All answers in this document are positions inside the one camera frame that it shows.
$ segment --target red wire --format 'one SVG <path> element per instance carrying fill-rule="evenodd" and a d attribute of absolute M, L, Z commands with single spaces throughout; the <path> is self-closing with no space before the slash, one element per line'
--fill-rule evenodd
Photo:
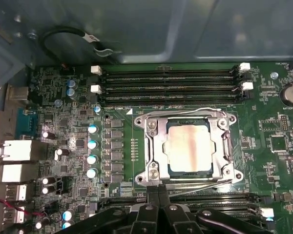
<path fill-rule="evenodd" d="M 44 216 L 45 215 L 44 213 L 41 213 L 41 212 L 28 212 L 28 211 L 25 211 L 22 208 L 16 207 L 16 206 L 12 205 L 11 203 L 9 203 L 8 201 L 3 200 L 3 199 L 0 199 L 0 203 L 6 205 L 9 208 L 13 208 L 13 209 L 15 209 L 17 211 L 24 212 L 26 215 L 38 215 L 38 216 Z"/>

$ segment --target electrolytic capacitor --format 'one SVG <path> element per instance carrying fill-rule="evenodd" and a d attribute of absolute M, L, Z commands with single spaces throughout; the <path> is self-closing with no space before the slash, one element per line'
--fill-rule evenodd
<path fill-rule="evenodd" d="M 62 215 L 64 221 L 69 221 L 75 215 L 75 211 L 73 209 L 68 209 Z"/>
<path fill-rule="evenodd" d="M 42 183 L 44 185 L 53 184 L 53 183 L 55 183 L 55 181 L 56 181 L 55 177 L 52 177 L 52 176 L 51 177 L 45 177 L 45 178 L 42 179 Z"/>
<path fill-rule="evenodd" d="M 77 88 L 78 88 L 77 83 L 76 83 L 73 79 L 70 79 L 70 80 L 67 82 L 67 86 L 68 86 L 69 88 L 72 88 L 72 89 L 77 89 Z"/>
<path fill-rule="evenodd" d="M 54 140 L 55 139 L 55 134 L 51 133 L 51 132 L 44 132 L 42 134 L 42 137 L 45 138 L 45 139 Z"/>
<path fill-rule="evenodd" d="M 62 156 L 62 155 L 67 156 L 67 155 L 69 155 L 69 150 L 68 149 L 58 149 L 57 155 L 58 156 Z"/>
<path fill-rule="evenodd" d="M 89 133 L 98 133 L 98 131 L 99 131 L 99 128 L 96 126 L 96 125 L 90 125 L 89 127 L 88 127 L 88 132 Z"/>
<path fill-rule="evenodd" d="M 72 88 L 69 88 L 66 91 L 66 94 L 69 96 L 70 99 L 73 99 L 73 100 L 77 97 L 77 93 Z"/>
<path fill-rule="evenodd" d="M 42 193 L 43 194 L 49 194 L 49 193 L 52 193 L 55 191 L 55 187 L 54 185 L 49 185 L 49 186 L 45 186 L 43 189 L 42 189 Z"/>
<path fill-rule="evenodd" d="M 99 104 L 96 104 L 96 105 L 94 106 L 93 110 L 94 110 L 94 113 L 97 114 L 97 115 L 99 115 L 99 114 L 102 113 L 102 107 L 101 107 L 101 105 L 99 105 Z"/>
<path fill-rule="evenodd" d="M 37 222 L 35 227 L 36 229 L 41 229 L 41 228 L 44 228 L 46 225 L 49 225 L 50 224 L 50 219 L 48 217 L 44 217 L 42 218 L 41 221 Z"/>
<path fill-rule="evenodd" d="M 65 222 L 63 225 L 62 225 L 62 229 L 65 229 L 65 228 L 68 228 L 72 225 L 74 225 L 75 222 L 73 220 L 69 220 L 68 222 Z"/>
<path fill-rule="evenodd" d="M 95 164 L 97 161 L 98 161 L 98 156 L 96 156 L 96 155 L 90 155 L 87 158 L 87 163 L 90 164 L 90 165 Z"/>
<path fill-rule="evenodd" d="M 96 140 L 91 140 L 87 145 L 89 149 L 94 150 L 99 146 L 99 143 Z"/>
<path fill-rule="evenodd" d="M 97 176 L 97 174 L 98 174 L 98 170 L 95 169 L 95 168 L 93 168 L 93 169 L 89 169 L 89 170 L 87 171 L 87 177 L 88 177 L 89 179 L 93 179 L 94 177 Z"/>

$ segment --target black cable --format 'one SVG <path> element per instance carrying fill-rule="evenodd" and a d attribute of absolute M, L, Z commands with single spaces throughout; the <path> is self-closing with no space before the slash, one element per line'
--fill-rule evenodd
<path fill-rule="evenodd" d="M 38 43 L 41 47 L 41 49 L 43 50 L 43 52 L 50 57 L 51 59 L 53 59 L 56 63 L 61 64 L 62 67 L 67 68 L 67 65 L 62 62 L 59 57 L 57 55 L 55 55 L 51 50 L 49 50 L 46 45 L 45 45 L 45 41 L 47 40 L 48 37 L 58 34 L 58 33 L 71 33 L 71 34 L 75 34 L 78 35 L 80 37 L 84 37 L 85 36 L 85 32 L 83 30 L 77 29 L 77 28 L 73 28 L 73 27 L 68 27 L 68 26 L 56 26 L 55 28 L 48 30 L 47 32 L 43 33 L 38 40 Z M 92 42 L 91 43 L 93 45 L 93 47 L 97 50 L 104 50 L 106 49 L 101 42 L 96 41 L 96 42 Z M 106 58 L 108 62 L 115 64 L 117 63 L 114 59 L 112 58 Z"/>

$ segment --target capacitor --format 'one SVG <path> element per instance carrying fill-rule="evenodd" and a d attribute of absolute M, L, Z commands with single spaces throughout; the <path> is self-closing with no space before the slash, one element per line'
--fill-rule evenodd
<path fill-rule="evenodd" d="M 51 133 L 51 132 L 44 132 L 42 134 L 42 137 L 45 138 L 45 139 L 54 140 L 55 139 L 55 134 Z"/>
<path fill-rule="evenodd" d="M 62 155 L 67 156 L 67 155 L 69 155 L 69 150 L 68 149 L 58 149 L 57 155 L 58 156 L 62 156 Z"/>
<path fill-rule="evenodd" d="M 96 104 L 96 105 L 94 106 L 94 108 L 93 108 L 93 111 L 94 111 L 94 113 L 97 114 L 97 115 L 101 114 L 101 112 L 102 112 L 102 107 L 101 107 L 101 105 Z"/>
<path fill-rule="evenodd" d="M 56 99 L 56 100 L 54 101 L 54 105 L 55 105 L 55 107 L 60 107 L 60 106 L 63 105 L 63 101 L 60 100 L 60 99 Z"/>
<path fill-rule="evenodd" d="M 56 181 L 55 177 L 52 177 L 52 176 L 51 177 L 45 177 L 45 178 L 42 179 L 42 183 L 44 185 L 53 184 L 53 183 L 55 183 L 55 181 Z"/>
<path fill-rule="evenodd" d="M 75 99 L 77 97 L 77 93 L 75 92 L 75 90 L 69 88 L 67 91 L 66 91 L 66 94 L 69 96 L 70 99 Z"/>
<path fill-rule="evenodd" d="M 54 185 L 50 185 L 50 186 L 45 186 L 43 189 L 42 189 L 42 193 L 43 194 L 49 194 L 49 193 L 52 193 L 55 191 L 55 187 Z"/>
<path fill-rule="evenodd" d="M 73 79 L 70 79 L 70 80 L 67 82 L 67 86 L 68 86 L 69 88 L 72 88 L 72 89 L 77 89 L 77 88 L 78 88 L 77 83 L 76 83 Z"/>
<path fill-rule="evenodd" d="M 74 222 L 73 220 L 70 220 L 70 221 L 68 221 L 68 222 L 65 222 L 65 223 L 62 225 L 62 229 L 68 228 L 68 227 L 74 225 L 74 223 L 75 223 L 75 222 Z"/>
<path fill-rule="evenodd" d="M 93 168 L 93 169 L 89 169 L 89 170 L 87 171 L 87 177 L 88 177 L 89 179 L 93 179 L 94 177 L 96 177 L 97 174 L 98 174 L 98 170 L 95 169 L 95 168 Z"/>
<path fill-rule="evenodd" d="M 96 155 L 90 155 L 87 158 L 87 163 L 90 164 L 90 165 L 95 164 L 97 161 L 98 161 L 98 156 L 96 156 Z"/>
<path fill-rule="evenodd" d="M 44 228 L 46 225 L 49 225 L 50 224 L 50 219 L 48 217 L 44 217 L 42 218 L 41 221 L 37 222 L 35 227 L 36 229 L 41 229 L 41 228 Z"/>
<path fill-rule="evenodd" d="M 287 106 L 293 106 L 293 82 L 288 83 L 280 92 L 281 101 Z"/>
<path fill-rule="evenodd" d="M 64 221 L 69 221 L 75 215 L 75 211 L 73 209 L 68 209 L 62 215 Z"/>
<path fill-rule="evenodd" d="M 93 150 L 96 149 L 99 146 L 99 143 L 96 140 L 91 140 L 88 142 L 88 148 Z"/>
<path fill-rule="evenodd" d="M 99 128 L 96 126 L 96 125 L 90 125 L 89 127 L 88 127 L 88 132 L 89 133 L 98 133 L 98 131 L 99 131 Z"/>

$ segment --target blue capacitor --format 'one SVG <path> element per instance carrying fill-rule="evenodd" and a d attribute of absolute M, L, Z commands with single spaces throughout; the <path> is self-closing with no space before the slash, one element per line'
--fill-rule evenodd
<path fill-rule="evenodd" d="M 75 92 L 75 90 L 73 90 L 72 88 L 69 88 L 66 91 L 66 94 L 71 98 L 71 99 L 75 99 L 77 97 L 77 93 Z"/>
<path fill-rule="evenodd" d="M 69 88 L 72 88 L 72 89 L 77 89 L 77 83 L 74 81 L 74 80 L 72 80 L 72 79 L 70 79 L 68 82 L 67 82 L 67 86 L 69 87 Z"/>

